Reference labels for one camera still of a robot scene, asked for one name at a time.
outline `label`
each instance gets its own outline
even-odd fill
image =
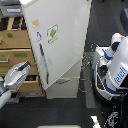
[[[6,57],[5,55],[0,55],[1,57]]]
[[[27,53],[13,53],[13,55],[16,58],[27,57]]]
[[[8,38],[13,38],[12,33],[7,33]]]
[[[120,85],[123,82],[126,74],[127,70],[123,66],[120,66],[118,71],[114,74],[114,81],[117,85]]]
[[[47,38],[49,44],[58,39],[58,25],[47,30]]]
[[[33,24],[34,27],[37,27],[37,26],[39,25],[38,19],[34,20],[34,21],[32,22],[32,24]]]
[[[20,13],[21,9],[7,9],[8,13]]]

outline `white robot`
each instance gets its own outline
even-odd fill
[[[30,69],[30,63],[23,62],[14,65],[3,79],[0,77],[0,109],[11,97],[11,91],[16,91],[25,81]]]
[[[128,33],[128,9],[120,14]],[[94,94],[106,104],[117,104],[128,91],[128,36],[115,33],[110,47],[96,47],[92,62]]]

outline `drawer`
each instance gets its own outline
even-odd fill
[[[11,67],[0,67],[0,77],[5,76]],[[28,75],[38,75],[37,67],[32,65]]]
[[[0,67],[12,67],[26,61],[29,61],[31,65],[35,65],[31,49],[0,50]]]
[[[0,49],[9,49],[9,48],[31,48],[29,36],[27,30],[15,30],[12,31],[12,24],[14,18],[9,18],[7,30],[0,31]]]
[[[40,90],[39,77],[37,76],[34,81],[24,81],[17,92],[38,92]]]
[[[45,90],[47,99],[76,98],[78,92],[78,84],[79,78],[61,78]]]

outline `white cabinet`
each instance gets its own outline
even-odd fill
[[[54,88],[55,82],[83,56],[91,0],[20,2],[42,86],[44,90]]]

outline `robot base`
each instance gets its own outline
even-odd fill
[[[92,77],[92,89],[93,89],[93,94],[95,98],[99,101],[101,105],[112,107],[112,106],[116,106],[119,103],[119,100],[109,101],[100,95],[100,93],[96,89],[94,77]]]
[[[104,106],[116,106],[120,101],[120,95],[113,95],[102,86],[106,73],[102,73],[97,65],[92,73],[92,88],[95,98]]]

